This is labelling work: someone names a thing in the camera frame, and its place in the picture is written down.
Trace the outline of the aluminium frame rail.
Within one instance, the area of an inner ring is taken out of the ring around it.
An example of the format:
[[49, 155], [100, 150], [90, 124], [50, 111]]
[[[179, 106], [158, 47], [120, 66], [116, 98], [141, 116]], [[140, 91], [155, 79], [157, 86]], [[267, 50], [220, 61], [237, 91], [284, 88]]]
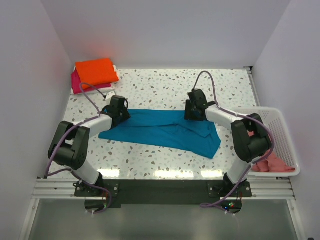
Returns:
[[[113, 198], [131, 194], [139, 198], [164, 196], [183, 198], [201, 197], [204, 199], [222, 199], [228, 195], [223, 189], [222, 180], [120, 180], [107, 179], [105, 187]], [[78, 184], [75, 179], [39, 179], [33, 193], [34, 199], [98, 199], [103, 196], [100, 190], [91, 190]], [[251, 178], [238, 187], [228, 199], [254, 200], [293, 200], [295, 194], [288, 179]]]

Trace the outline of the folded orange t-shirt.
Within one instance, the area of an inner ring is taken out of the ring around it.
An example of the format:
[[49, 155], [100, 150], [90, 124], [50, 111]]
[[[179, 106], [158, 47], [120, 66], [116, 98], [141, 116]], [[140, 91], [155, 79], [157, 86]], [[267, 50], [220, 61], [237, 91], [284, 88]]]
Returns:
[[119, 81], [113, 62], [109, 58], [77, 61], [75, 69], [81, 83], [92, 86], [111, 84]]

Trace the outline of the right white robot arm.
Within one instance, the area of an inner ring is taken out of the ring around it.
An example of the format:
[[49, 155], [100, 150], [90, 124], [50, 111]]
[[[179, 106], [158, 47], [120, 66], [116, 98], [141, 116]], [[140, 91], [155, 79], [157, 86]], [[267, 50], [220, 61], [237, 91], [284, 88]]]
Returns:
[[274, 145], [269, 129], [257, 113], [243, 115], [219, 107], [215, 101], [207, 101], [201, 89], [193, 89], [185, 103], [186, 120], [208, 121], [231, 131], [236, 160], [223, 177], [223, 192], [230, 197], [240, 190], [246, 180], [252, 162], [263, 157]]

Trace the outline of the blue t-shirt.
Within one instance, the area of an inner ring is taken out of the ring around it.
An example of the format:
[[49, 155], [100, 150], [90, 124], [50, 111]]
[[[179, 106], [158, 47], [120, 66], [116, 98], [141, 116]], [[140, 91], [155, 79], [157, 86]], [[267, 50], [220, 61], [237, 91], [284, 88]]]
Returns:
[[212, 159], [221, 145], [209, 121], [184, 119], [183, 110], [130, 109], [130, 119], [101, 132], [104, 140], [174, 148]]

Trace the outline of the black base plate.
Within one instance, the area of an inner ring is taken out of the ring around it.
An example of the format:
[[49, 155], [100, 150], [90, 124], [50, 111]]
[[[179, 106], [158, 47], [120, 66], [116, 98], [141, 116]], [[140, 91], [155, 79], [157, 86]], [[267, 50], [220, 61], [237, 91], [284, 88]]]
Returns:
[[214, 203], [229, 193], [223, 180], [111, 180], [103, 181], [109, 192], [80, 181], [73, 184], [74, 196], [85, 198], [86, 209], [102, 209], [103, 197], [109, 208], [123, 205], [200, 205]]

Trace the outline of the white plastic basket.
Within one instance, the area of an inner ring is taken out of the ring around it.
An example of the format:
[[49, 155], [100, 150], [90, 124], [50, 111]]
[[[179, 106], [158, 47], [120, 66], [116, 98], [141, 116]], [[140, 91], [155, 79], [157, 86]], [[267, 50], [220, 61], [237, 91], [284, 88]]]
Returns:
[[277, 157], [282, 159], [287, 166], [294, 168], [294, 171], [292, 172], [255, 172], [252, 170], [248, 173], [250, 177], [288, 178], [297, 176], [300, 173], [299, 159], [297, 157], [290, 132], [283, 114], [278, 109], [272, 107], [251, 106], [236, 107], [234, 111], [242, 115], [250, 115], [252, 113], [260, 115], [264, 125], [268, 127], [273, 134], [275, 140], [273, 152]]

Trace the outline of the folded magenta t-shirt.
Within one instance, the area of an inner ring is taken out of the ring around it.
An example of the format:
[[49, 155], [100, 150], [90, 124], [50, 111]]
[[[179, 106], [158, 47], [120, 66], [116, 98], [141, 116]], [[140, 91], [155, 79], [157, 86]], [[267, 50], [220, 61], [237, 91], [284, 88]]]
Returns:
[[84, 86], [83, 86], [83, 90], [84, 90], [84, 92], [85, 92], [85, 89], [88, 89], [89, 87], [91, 87], [91, 86], [84, 85]]

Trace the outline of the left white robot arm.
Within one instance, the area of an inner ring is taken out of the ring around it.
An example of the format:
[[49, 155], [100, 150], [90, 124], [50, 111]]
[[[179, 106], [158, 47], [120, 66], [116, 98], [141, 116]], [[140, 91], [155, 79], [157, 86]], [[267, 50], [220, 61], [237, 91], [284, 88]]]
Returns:
[[89, 140], [128, 120], [131, 117], [128, 107], [125, 97], [114, 95], [97, 116], [78, 123], [60, 122], [48, 150], [49, 163], [45, 175], [54, 175], [49, 173], [53, 162], [65, 166], [67, 171], [86, 184], [88, 193], [99, 196], [104, 190], [104, 182], [102, 174], [87, 160]]

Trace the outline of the salmon pink t-shirt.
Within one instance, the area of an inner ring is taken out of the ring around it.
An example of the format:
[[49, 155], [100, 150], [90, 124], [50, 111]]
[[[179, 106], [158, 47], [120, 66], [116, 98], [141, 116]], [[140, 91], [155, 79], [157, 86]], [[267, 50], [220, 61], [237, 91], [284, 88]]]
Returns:
[[258, 173], [292, 173], [295, 170], [295, 167], [287, 165], [274, 151], [252, 167], [252, 171]]

